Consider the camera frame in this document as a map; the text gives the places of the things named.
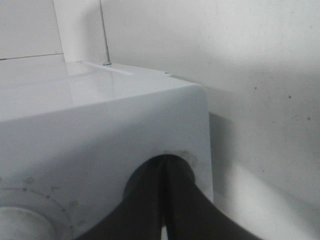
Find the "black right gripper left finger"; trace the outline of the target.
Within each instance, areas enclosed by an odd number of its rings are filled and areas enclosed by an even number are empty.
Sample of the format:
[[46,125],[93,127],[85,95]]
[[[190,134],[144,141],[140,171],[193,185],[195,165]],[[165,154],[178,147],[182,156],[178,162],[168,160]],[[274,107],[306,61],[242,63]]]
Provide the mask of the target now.
[[165,156],[146,161],[132,174],[127,195],[81,240],[160,240],[163,224],[163,167]]

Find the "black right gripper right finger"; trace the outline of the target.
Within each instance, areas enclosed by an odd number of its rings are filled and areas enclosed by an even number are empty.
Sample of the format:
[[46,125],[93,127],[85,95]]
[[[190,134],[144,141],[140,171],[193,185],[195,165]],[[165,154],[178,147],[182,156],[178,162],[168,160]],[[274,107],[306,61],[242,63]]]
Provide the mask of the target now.
[[183,158],[165,154],[163,160],[168,239],[258,239],[258,236],[231,220],[207,199],[197,187],[192,169]]

